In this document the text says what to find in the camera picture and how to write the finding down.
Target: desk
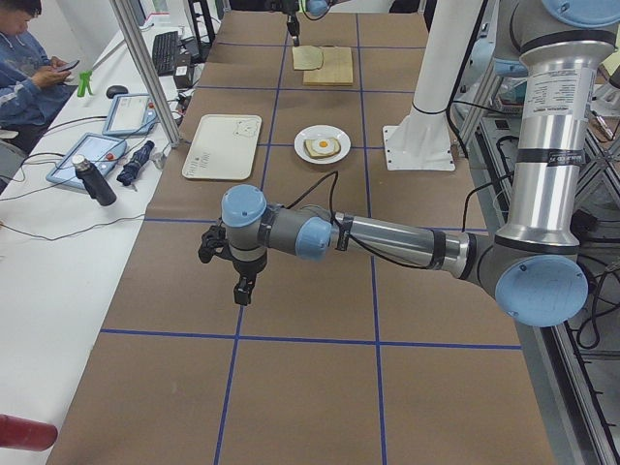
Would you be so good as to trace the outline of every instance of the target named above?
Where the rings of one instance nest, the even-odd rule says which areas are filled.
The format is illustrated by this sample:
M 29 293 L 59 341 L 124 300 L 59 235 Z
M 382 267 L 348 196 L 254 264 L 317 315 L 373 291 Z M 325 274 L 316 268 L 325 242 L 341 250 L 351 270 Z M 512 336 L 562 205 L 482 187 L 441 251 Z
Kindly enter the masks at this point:
M 144 32 L 150 47 L 153 37 L 176 28 L 154 27 Z M 120 33 L 108 50 L 121 41 Z M 176 97 L 172 77 L 161 82 L 169 100 Z M 71 97 L 52 126 L 84 116 L 106 115 L 110 100 L 106 89 L 123 84 L 131 92 L 144 92 L 127 48 L 117 50 L 92 76 L 95 95 Z M 84 132 L 101 133 L 104 121 L 90 120 L 51 131 L 33 153 L 65 153 Z M 156 150 L 167 146 L 159 125 L 148 136 Z M 142 138 L 128 139 L 128 147 Z M 34 161 L 58 157 L 40 156 Z M 52 165 L 28 166 L 25 181 L 12 182 L 3 200 L 44 188 Z M 108 178 L 118 200 L 101 207 L 86 194 L 52 187 L 22 199 L 0 201 L 0 220 L 29 233 L 55 237 L 144 213 L 161 172 L 147 164 L 136 182 L 137 191 Z M 124 221 L 55 242 L 0 230 L 0 412 L 51 422 L 60 426 L 78 385 L 122 268 L 140 229 L 141 220 Z M 0 463 L 43 464 L 49 451 L 0 449 Z
M 301 30 L 305 44 L 353 48 L 353 87 L 303 87 L 285 19 L 232 12 L 181 132 L 190 139 L 205 113 L 258 114 L 248 182 L 272 202 L 338 168 L 338 210 L 458 229 L 465 161 L 385 166 L 381 128 L 410 109 L 422 17 L 332 14 Z M 313 124 L 350 136 L 335 167 L 295 155 Z M 234 305 L 231 265 L 197 257 L 233 184 L 184 180 L 187 151 L 170 154 L 49 465 L 553 463 L 512 320 L 478 288 L 354 252 L 272 252 L 252 305 Z M 470 211 L 483 231 L 480 206 Z

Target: keyboard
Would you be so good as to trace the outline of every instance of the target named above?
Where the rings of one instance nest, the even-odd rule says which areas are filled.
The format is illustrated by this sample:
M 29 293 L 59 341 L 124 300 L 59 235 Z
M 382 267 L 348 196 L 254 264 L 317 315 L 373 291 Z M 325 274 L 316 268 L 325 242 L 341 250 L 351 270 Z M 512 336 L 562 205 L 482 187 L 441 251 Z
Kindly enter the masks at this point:
M 179 49 L 178 32 L 170 31 L 155 36 L 151 58 L 157 70 L 157 76 L 174 74 L 174 64 Z

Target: blue hoodie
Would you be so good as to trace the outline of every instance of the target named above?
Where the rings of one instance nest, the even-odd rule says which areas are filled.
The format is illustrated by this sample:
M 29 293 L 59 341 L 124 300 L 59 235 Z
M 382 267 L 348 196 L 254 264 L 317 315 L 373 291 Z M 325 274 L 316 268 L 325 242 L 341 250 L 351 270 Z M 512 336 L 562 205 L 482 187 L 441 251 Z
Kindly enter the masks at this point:
M 39 88 L 32 77 L 50 66 L 46 51 L 28 32 L 17 36 L 0 33 L 0 127 L 51 122 L 69 97 L 64 84 Z

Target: smartphone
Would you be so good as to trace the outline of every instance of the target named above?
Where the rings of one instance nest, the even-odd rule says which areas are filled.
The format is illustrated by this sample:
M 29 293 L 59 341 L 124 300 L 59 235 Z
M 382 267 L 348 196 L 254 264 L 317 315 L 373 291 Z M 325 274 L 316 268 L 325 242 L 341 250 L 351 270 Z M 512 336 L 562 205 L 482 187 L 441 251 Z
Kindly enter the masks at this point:
M 58 73 L 62 73 L 63 71 L 69 71 L 69 70 L 72 70 L 74 67 L 76 67 L 78 65 L 78 63 L 79 63 L 79 60 L 72 61 L 71 63 L 67 63 L 64 66 L 59 66 L 54 71 L 56 71 Z

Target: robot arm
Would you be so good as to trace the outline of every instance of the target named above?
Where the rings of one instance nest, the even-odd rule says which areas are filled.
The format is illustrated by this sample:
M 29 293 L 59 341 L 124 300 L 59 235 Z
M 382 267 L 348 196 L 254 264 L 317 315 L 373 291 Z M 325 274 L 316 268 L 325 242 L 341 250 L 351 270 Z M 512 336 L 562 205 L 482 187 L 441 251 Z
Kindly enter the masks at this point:
M 481 286 L 526 325 L 558 325 L 582 308 L 587 282 L 575 263 L 570 221 L 585 111 L 597 68 L 614 50 L 620 2 L 502 0 L 500 9 L 498 30 L 508 34 L 500 35 L 498 54 L 519 57 L 529 75 L 506 225 L 491 238 L 450 235 L 316 208 L 293 211 L 267 205 L 256 188 L 236 186 L 223 199 L 222 223 L 203 236 L 200 255 L 206 263 L 213 256 L 232 261 L 241 276 L 238 303 L 250 303 L 267 248 L 318 260 L 331 243 L 447 270 Z
M 297 12 L 304 12 L 314 18 L 327 14 L 329 9 L 338 3 L 338 0 L 267 0 L 267 9 L 272 12 L 282 12 L 287 16 L 287 29 L 293 39 L 293 46 L 299 46 L 299 20 Z

